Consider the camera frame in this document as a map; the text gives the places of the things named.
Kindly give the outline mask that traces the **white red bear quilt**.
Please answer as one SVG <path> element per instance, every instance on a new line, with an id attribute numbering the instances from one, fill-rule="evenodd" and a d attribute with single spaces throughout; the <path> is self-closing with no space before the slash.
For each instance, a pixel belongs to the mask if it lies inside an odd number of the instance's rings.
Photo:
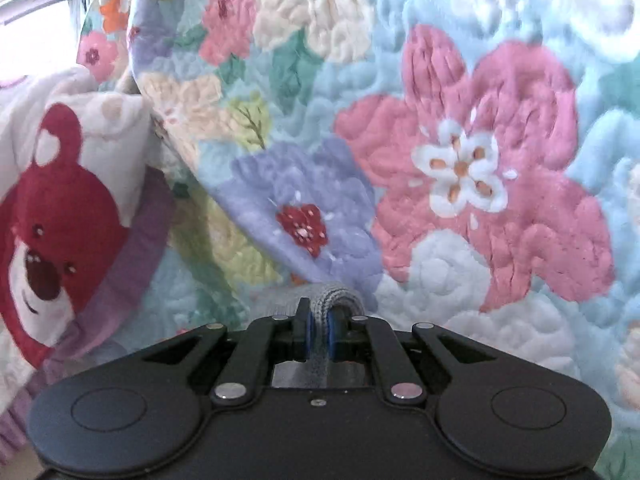
<path id="1" fill-rule="evenodd" d="M 174 199 L 148 162 L 149 104 L 84 66 L 1 92 L 1 460 L 38 393 L 140 307 Z"/>

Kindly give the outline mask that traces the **grey knit sweater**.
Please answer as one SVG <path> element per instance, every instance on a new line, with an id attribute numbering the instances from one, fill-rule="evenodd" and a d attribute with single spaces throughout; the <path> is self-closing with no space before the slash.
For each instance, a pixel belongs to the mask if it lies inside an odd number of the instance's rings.
<path id="1" fill-rule="evenodd" d="M 359 292 L 340 283 L 270 288 L 258 294 L 250 319 L 293 316 L 303 298 L 310 301 L 314 342 L 305 362 L 288 361 L 274 368 L 273 387 L 349 389 L 366 386 L 368 374 L 361 364 L 330 359 L 331 313 L 342 310 L 346 318 L 362 315 L 363 302 Z"/>

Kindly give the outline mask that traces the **colourful floral quilt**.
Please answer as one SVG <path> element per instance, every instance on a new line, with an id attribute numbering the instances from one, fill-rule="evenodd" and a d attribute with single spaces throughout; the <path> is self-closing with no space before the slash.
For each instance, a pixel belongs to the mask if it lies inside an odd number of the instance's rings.
<path id="1" fill-rule="evenodd" d="M 576 377 L 639 474 L 639 0 L 98 0 L 177 209 L 97 361 L 341 283 Z"/>

